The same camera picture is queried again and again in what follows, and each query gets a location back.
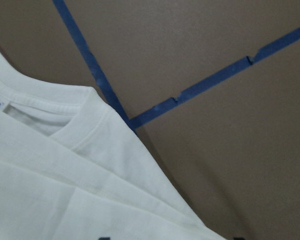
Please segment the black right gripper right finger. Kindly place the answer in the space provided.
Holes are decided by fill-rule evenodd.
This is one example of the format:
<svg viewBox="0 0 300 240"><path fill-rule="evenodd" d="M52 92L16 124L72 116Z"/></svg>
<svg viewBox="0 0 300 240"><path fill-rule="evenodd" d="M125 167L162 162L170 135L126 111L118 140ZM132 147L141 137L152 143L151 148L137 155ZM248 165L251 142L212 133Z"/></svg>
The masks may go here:
<svg viewBox="0 0 300 240"><path fill-rule="evenodd" d="M233 240L245 240L245 238L242 236L235 236L233 237Z"/></svg>

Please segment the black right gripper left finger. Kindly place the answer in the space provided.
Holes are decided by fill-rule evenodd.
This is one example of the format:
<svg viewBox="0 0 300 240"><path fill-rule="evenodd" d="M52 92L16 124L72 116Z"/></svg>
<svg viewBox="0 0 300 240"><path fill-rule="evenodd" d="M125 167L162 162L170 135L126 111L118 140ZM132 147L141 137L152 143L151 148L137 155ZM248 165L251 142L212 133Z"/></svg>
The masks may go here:
<svg viewBox="0 0 300 240"><path fill-rule="evenodd" d="M110 240L110 236L101 236L98 240Z"/></svg>

